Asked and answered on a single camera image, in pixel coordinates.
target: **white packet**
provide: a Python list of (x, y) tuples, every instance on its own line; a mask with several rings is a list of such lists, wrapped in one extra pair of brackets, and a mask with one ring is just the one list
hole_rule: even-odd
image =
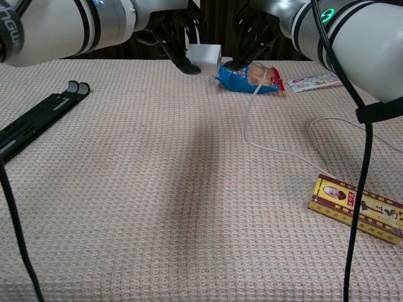
[(333, 73), (292, 79), (288, 80), (287, 83), (295, 93), (322, 87), (338, 86), (342, 84), (339, 77)]

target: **white power adapter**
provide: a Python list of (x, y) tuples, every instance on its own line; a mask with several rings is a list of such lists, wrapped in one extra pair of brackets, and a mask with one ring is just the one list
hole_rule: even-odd
[(216, 76), (222, 58), (221, 45), (190, 44), (186, 57), (201, 69), (199, 76)]

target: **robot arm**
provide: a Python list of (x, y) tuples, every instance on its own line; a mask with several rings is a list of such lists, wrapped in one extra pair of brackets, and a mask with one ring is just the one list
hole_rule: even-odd
[(21, 0), (0, 0), (0, 62), (29, 66), (127, 41), (134, 31), (148, 45), (160, 43), (186, 74), (198, 74), (180, 49), (174, 22), (196, 43), (203, 15), (192, 0), (32, 0), (19, 18)]
[[(367, 0), (321, 0), (322, 22), (350, 81), (383, 103), (403, 97), (403, 7)], [(254, 20), (260, 16), (261, 22)], [(308, 0), (248, 0), (236, 24), (242, 39), (254, 40), (225, 66), (239, 70), (278, 36), (333, 71)], [(245, 37), (245, 32), (252, 36)]]

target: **blue snack bag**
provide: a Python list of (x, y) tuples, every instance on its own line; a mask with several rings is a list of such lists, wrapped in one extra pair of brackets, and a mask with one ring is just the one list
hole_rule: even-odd
[(234, 92), (254, 93), (261, 81), (263, 81), (263, 85), (258, 94), (284, 90), (283, 81), (277, 69), (266, 68), (258, 64), (251, 64), (235, 72), (229, 71), (221, 65), (216, 79), (225, 88)]

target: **table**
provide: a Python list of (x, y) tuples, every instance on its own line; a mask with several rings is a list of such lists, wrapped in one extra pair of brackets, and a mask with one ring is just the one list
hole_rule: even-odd
[[(263, 62), (284, 80), (326, 73)], [(159, 60), (0, 65), (0, 126), (67, 81), (92, 93), (6, 168), (47, 301), (341, 301), (349, 227), (308, 209), (319, 171), (245, 142), (249, 95)], [(366, 103), (375, 100), (361, 92)], [(342, 87), (259, 96), (249, 138), (326, 169), (307, 133), (356, 121)], [(403, 119), (375, 133), (403, 147)], [(365, 133), (314, 125), (357, 184)], [(375, 139), (367, 190), (403, 201), (402, 155)], [(0, 195), (1, 301), (34, 301)], [(358, 232), (352, 301), (403, 301), (403, 245)]]

